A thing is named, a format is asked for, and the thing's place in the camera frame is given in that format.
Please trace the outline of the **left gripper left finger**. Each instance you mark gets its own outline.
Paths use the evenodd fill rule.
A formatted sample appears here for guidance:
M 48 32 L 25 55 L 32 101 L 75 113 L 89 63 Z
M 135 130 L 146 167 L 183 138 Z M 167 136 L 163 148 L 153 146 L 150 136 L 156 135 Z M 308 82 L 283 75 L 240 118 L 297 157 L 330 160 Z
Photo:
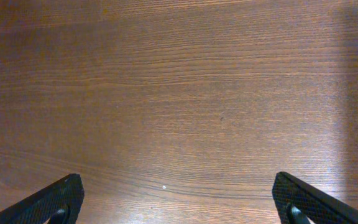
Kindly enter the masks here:
M 0 224 L 75 224 L 85 191 L 78 174 L 69 174 L 0 211 Z

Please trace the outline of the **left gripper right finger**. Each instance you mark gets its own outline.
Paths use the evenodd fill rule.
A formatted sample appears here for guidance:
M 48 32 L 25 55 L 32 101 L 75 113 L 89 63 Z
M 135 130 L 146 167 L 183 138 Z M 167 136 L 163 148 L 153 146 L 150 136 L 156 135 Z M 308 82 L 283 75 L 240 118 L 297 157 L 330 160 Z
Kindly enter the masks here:
M 287 172 L 276 174 L 272 196 L 282 223 L 358 224 L 358 210 Z

